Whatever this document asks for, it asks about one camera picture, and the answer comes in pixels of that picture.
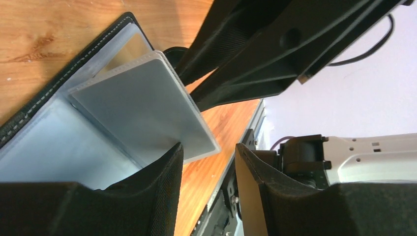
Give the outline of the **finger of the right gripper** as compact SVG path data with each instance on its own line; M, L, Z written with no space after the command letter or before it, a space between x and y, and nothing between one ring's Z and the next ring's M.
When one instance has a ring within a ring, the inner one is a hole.
M184 85L219 68L286 8L288 0L215 0L176 66Z
M201 111L306 82L405 0L289 0L191 93Z

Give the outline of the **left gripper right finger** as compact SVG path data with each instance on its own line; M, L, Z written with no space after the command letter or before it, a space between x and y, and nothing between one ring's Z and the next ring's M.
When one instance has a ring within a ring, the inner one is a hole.
M246 236L414 236L414 183L342 183L318 190L246 155Z

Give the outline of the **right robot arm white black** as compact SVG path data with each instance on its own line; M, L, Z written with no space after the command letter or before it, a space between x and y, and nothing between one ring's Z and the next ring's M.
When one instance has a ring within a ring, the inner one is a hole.
M276 96L305 83L409 0L215 0L175 70L200 111ZM292 137L257 155L317 189L344 182L416 181L416 134Z

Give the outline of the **yellow credit card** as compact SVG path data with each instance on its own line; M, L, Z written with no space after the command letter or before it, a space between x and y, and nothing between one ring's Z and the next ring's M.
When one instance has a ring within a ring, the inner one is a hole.
M151 51L152 47L145 37L140 32L136 32L123 46L120 46L120 49L116 52L116 54L106 62L104 67L96 73L95 77L105 74L106 72L133 61L134 59L139 58Z

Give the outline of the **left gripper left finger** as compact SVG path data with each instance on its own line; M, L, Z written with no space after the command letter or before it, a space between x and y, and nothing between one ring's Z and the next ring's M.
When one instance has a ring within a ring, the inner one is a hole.
M176 143L158 160L104 190L77 182L0 186L3 236L172 236L184 150Z

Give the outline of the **black leather card holder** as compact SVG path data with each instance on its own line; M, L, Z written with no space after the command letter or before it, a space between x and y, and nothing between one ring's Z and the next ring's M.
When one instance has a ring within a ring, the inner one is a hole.
M140 32L123 13L0 129L1 182L75 181L105 189L176 143L184 163L220 152L165 55L155 50L96 76Z

